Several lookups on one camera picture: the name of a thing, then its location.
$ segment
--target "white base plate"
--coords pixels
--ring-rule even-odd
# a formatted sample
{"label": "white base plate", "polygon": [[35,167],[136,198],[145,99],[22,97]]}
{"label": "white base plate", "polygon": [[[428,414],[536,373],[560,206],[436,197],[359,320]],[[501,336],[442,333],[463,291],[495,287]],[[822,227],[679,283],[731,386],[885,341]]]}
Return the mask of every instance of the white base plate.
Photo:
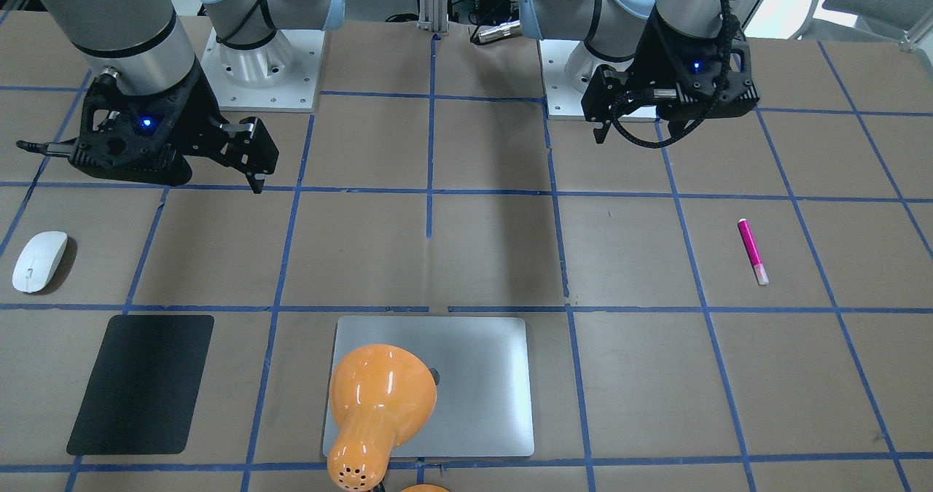
{"label": "white base plate", "polygon": [[[541,77],[544,78],[544,90],[547,94],[547,117],[557,120],[585,120],[580,99],[583,93],[577,91],[563,72],[563,67],[579,44],[577,40],[541,40]],[[642,107],[632,114],[622,117],[628,122],[654,122],[654,107]]]}
{"label": "white base plate", "polygon": [[265,89],[243,87],[231,79],[223,68],[217,51],[217,33],[211,30],[200,65],[214,89],[221,111],[313,111],[317,94],[317,79],[324,56],[324,32],[317,30],[282,30],[289,38],[299,66],[284,83]]}
{"label": "white base plate", "polygon": [[[344,316],[337,322],[337,363],[359,346],[399,346],[440,374],[437,406],[393,458],[509,458],[534,452],[526,324],[517,317]],[[322,452],[337,439],[324,422]]]}

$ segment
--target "pink marker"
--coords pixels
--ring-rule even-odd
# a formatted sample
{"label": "pink marker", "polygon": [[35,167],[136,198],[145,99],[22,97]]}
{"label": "pink marker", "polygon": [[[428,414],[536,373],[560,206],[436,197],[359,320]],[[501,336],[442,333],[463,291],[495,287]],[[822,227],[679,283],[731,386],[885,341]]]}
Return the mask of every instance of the pink marker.
{"label": "pink marker", "polygon": [[746,244],[746,252],[749,253],[749,260],[752,263],[752,268],[755,269],[755,277],[759,281],[759,286],[765,286],[768,283],[768,274],[764,270],[761,256],[757,253],[755,237],[752,235],[749,221],[739,219],[739,233],[742,233],[742,242]]}

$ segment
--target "gray floor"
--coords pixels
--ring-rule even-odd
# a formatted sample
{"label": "gray floor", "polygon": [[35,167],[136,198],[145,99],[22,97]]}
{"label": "gray floor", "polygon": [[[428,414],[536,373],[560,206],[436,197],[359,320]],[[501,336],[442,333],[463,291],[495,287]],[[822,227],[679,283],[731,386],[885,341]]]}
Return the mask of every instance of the gray floor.
{"label": "gray floor", "polygon": [[[203,46],[206,18],[184,23]],[[73,239],[50,289],[0,284],[0,489],[336,489],[320,439],[347,313],[527,323],[532,458],[399,460],[390,491],[933,489],[916,58],[753,41],[760,109],[650,151],[545,119],[533,42],[452,27],[331,34],[317,113],[262,115],[282,156],[256,196],[208,161],[164,190],[15,149],[74,136],[87,66],[49,17],[0,17],[0,272],[34,233]],[[68,456],[107,320],[154,311],[216,316],[186,450]]]}

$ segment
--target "white mouse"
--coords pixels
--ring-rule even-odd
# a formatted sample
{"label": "white mouse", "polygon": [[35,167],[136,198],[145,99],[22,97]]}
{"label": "white mouse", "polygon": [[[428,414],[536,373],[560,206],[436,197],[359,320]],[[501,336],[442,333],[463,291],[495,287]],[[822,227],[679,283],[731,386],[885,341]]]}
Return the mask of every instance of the white mouse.
{"label": "white mouse", "polygon": [[55,274],[68,236],[64,232],[43,232],[26,244],[13,268],[13,287],[20,292],[39,292]]}

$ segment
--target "mouse pad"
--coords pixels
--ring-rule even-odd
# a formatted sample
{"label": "mouse pad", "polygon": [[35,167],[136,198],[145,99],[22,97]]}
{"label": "mouse pad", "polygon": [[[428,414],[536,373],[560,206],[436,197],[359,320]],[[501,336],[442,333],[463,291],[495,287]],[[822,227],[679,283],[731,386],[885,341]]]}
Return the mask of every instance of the mouse pad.
{"label": "mouse pad", "polygon": [[213,316],[112,317],[68,453],[180,453],[213,329]]}

